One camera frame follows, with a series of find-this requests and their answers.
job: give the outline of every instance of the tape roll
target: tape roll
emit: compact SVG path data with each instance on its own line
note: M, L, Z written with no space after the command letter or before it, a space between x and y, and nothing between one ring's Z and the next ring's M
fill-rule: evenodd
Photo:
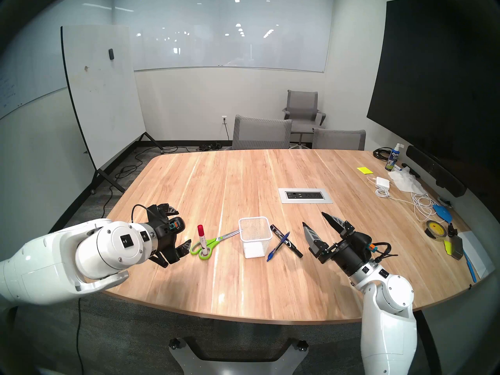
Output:
M448 235L446 229L436 221L427 221L426 234L429 238L440 242L444 241Z

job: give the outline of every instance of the black monitor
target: black monitor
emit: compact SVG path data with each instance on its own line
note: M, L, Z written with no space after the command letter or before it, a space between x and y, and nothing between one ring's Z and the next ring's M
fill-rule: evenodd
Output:
M455 0L387 2L367 117L469 188L500 221L500 47Z

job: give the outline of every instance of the blue spray bottle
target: blue spray bottle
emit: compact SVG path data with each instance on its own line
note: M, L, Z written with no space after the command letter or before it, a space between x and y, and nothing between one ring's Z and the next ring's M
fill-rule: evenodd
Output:
M397 144L396 147L390 151L389 159L387 160L386 163L386 170L392 171L394 168L394 165L396 164L397 158L399 156L399 148L404 147L402 144Z

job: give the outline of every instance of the white mesh basket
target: white mesh basket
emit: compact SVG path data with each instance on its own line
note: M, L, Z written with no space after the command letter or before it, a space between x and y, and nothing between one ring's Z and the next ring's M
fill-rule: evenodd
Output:
M265 256L272 239L268 218L265 216L241 218L238 223L245 258Z

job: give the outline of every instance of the white cable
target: white cable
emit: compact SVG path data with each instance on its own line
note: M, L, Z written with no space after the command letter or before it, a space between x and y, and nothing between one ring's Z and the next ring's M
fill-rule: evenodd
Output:
M371 181L373 184L377 185L375 183L374 178L371 177L366 177L369 181ZM415 218L418 221L427 221L432 215L436 215L436 210L432 207L434 204L437 204L434 200L432 200L429 196L429 194L425 195L420 195L420 194L414 194L413 192L410 193L412 196L412 202L409 202L408 200L402 200L399 198L395 198L390 196L389 191L386 190L385 188L377 188L375 190L375 195L378 197L383 197L383 198L390 198L392 200L397 200L399 202L405 202L405 203L410 203L413 204L413 214L415 215ZM421 200L427 199L428 203L423 203ZM423 215L423 219L419 219L418 215L416 214L416 210L419 211L421 215Z

